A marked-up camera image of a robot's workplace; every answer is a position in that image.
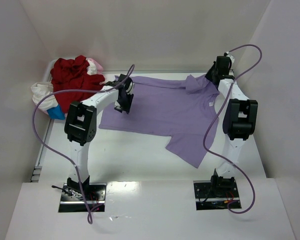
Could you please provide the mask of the purple t-shirt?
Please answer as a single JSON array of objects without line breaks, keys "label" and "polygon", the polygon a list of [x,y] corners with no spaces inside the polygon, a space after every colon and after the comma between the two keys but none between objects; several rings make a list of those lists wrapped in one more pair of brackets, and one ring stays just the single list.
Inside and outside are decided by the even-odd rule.
[{"label": "purple t-shirt", "polygon": [[100,129],[170,137],[166,149],[198,168],[214,142],[214,107],[219,91],[204,75],[184,80],[134,76],[129,114],[107,106]]}]

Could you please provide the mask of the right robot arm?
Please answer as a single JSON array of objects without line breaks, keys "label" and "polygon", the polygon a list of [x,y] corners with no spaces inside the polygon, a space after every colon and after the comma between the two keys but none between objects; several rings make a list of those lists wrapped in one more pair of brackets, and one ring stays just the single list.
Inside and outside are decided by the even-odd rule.
[{"label": "right robot arm", "polygon": [[211,177],[211,193],[215,197],[227,197],[234,191],[236,173],[234,165],[239,161],[242,146],[256,127],[258,102],[245,96],[235,83],[235,77],[230,74],[234,61],[235,58],[228,52],[217,56],[206,74],[206,78],[227,99],[222,123],[225,134],[222,156],[231,163],[224,161],[214,170]]}]

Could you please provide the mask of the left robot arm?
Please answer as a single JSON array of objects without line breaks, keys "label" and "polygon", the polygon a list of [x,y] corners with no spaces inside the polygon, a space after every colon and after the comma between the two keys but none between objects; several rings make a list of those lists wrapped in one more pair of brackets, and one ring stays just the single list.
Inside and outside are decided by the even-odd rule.
[{"label": "left robot arm", "polygon": [[128,114],[134,97],[133,88],[133,80],[121,74],[118,79],[106,82],[101,92],[70,104],[64,126],[70,142],[70,159],[74,162],[74,170],[67,178],[69,189],[85,196],[90,195],[92,188],[88,155],[90,142],[97,133],[97,116],[109,105],[120,113]]}]

